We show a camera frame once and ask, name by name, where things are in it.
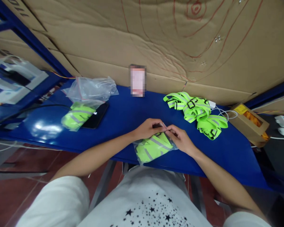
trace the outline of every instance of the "black cable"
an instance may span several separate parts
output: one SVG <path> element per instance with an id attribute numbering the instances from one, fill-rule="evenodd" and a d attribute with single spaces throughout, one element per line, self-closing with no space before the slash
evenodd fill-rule
<path id="1" fill-rule="evenodd" d="M 37 106 L 37 107 L 30 107 L 30 108 L 26 108 L 26 109 L 20 110 L 19 112 L 15 113 L 15 114 L 13 114 L 13 115 L 11 115 L 11 116 L 9 116 L 9 117 L 4 118 L 3 120 L 0 121 L 0 124 L 3 123 L 3 122 L 6 121 L 6 120 L 9 120 L 9 119 L 15 117 L 15 116 L 18 115 L 18 114 L 23 113 L 23 112 L 30 111 L 30 110 L 33 110 L 33 109 L 42 108 L 42 107 L 48 107 L 48 106 L 63 106 L 63 107 L 67 107 L 68 110 L 70 110 L 70 107 L 69 107 L 69 106 L 61 105 L 61 104 L 43 105 L 43 106 Z"/>

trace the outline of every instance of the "cardboard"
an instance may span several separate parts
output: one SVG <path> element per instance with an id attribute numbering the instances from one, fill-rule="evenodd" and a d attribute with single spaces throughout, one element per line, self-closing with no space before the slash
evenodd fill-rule
<path id="1" fill-rule="evenodd" d="M 269 127 L 269 123 L 242 103 L 233 106 L 230 110 L 236 111 L 238 113 L 238 116 L 234 119 L 229 119 L 229 122 L 233 126 L 235 126 L 255 146 L 263 147 L 267 141 L 264 140 L 261 135 L 266 132 Z M 246 111 L 250 112 L 262 123 L 260 127 L 258 127 L 251 120 L 245 117 L 244 112 Z M 232 118 L 235 117 L 236 114 L 229 112 L 228 115 L 229 118 Z"/>
<path id="2" fill-rule="evenodd" d="M 4 2 L 82 76 L 126 85 L 128 66 L 146 65 L 147 90 L 179 92 L 187 82 L 191 96 L 224 105 L 284 81 L 284 1 Z"/>
<path id="3" fill-rule="evenodd" d="M 266 112 L 265 114 L 284 115 L 284 99 L 274 102 L 272 104 L 269 104 L 267 106 L 257 108 L 254 111 L 258 113 L 265 112 L 265 111 L 271 111 L 271 112 Z"/>
<path id="4" fill-rule="evenodd" d="M 50 50 L 55 58 L 73 75 L 81 76 L 71 65 L 63 53 L 57 50 Z M 0 58 L 7 55 L 16 55 L 29 62 L 41 70 L 51 71 L 53 68 L 48 65 L 36 52 L 23 42 L 0 39 Z"/>

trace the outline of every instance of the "reflective vest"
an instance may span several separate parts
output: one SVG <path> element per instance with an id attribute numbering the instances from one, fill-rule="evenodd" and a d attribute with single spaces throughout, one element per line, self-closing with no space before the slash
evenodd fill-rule
<path id="1" fill-rule="evenodd" d="M 77 131 L 95 111 L 90 107 L 78 106 L 75 102 L 71 110 L 63 117 L 63 125 L 71 131 Z"/>
<path id="2" fill-rule="evenodd" d="M 150 162 L 170 151 L 173 146 L 163 132 L 157 133 L 148 139 L 144 139 L 136 147 L 136 153 L 140 163 Z"/>
<path id="3" fill-rule="evenodd" d="M 211 113 L 207 99 L 190 97 L 186 92 L 170 93 L 163 100 L 167 102 L 169 108 L 183 110 L 184 119 L 189 123 L 206 120 Z"/>
<path id="4" fill-rule="evenodd" d="M 206 120 L 198 122 L 197 128 L 210 140 L 214 140 L 220 135 L 221 128 L 228 128 L 228 124 L 223 116 L 209 115 Z"/>

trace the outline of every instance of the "floor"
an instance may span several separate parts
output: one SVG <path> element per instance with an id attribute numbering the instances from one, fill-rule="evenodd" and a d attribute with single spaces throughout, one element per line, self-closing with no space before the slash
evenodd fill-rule
<path id="1" fill-rule="evenodd" d="M 21 215 L 29 208 L 41 189 L 48 183 L 55 172 L 64 164 L 76 157 L 76 153 L 66 151 L 35 150 L 29 148 L 18 149 L 7 162 L 16 162 L 16 167 L 2 169 L 3 171 L 47 171 L 41 177 L 20 178 L 0 181 L 0 227 L 14 227 Z M 105 169 L 106 163 L 93 172 L 83 181 L 89 189 L 92 199 L 98 182 Z M 192 190 L 188 175 L 185 175 L 191 199 Z M 122 163 L 117 162 L 109 183 L 109 194 L 123 179 Z M 222 227 L 225 219 L 230 215 L 218 206 L 213 198 L 219 201 L 223 199 L 218 195 L 211 183 L 206 178 L 200 178 L 208 221 L 216 227 Z"/>

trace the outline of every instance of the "blue table surface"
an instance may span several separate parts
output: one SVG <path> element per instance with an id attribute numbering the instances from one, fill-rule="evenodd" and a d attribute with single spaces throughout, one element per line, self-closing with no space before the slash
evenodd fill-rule
<path id="1" fill-rule="evenodd" d="M 42 81 L 38 86 L 36 86 L 33 89 L 34 93 L 29 92 L 23 99 L 21 99 L 15 105 L 14 104 L 4 104 L 0 106 L 0 120 L 3 119 L 4 117 L 17 113 L 24 108 L 29 107 L 37 99 L 40 98 L 39 95 L 44 95 L 46 92 L 48 92 L 52 87 L 54 87 L 56 84 L 58 84 L 62 80 L 61 77 L 58 77 L 51 72 L 46 72 L 46 73 L 48 73 L 49 77 L 47 77 L 44 81 Z"/>
<path id="2" fill-rule="evenodd" d="M 65 83 L 61 89 L 71 86 Z M 137 128 L 147 118 L 159 118 L 166 125 L 174 124 L 186 130 L 194 144 L 217 164 L 232 174 L 242 184 L 267 188 L 266 181 L 254 156 L 249 141 L 232 125 L 222 129 L 213 141 L 197 130 L 197 123 L 189 123 L 183 112 L 169 109 L 163 101 L 163 94 L 146 92 L 144 98 L 131 97 L 128 87 L 117 86 L 119 95 L 111 96 L 109 108 L 97 129 L 81 128 L 71 132 L 61 124 L 61 118 L 68 112 L 62 107 L 44 107 L 34 110 L 9 135 L 20 141 L 41 146 L 59 148 L 81 153 L 99 143 L 113 139 Z M 59 90 L 50 98 L 58 104 L 71 106 L 72 102 Z M 133 144 L 116 154 L 113 160 L 138 164 Z M 176 172 L 205 176 L 193 158 L 173 150 L 145 164 Z"/>

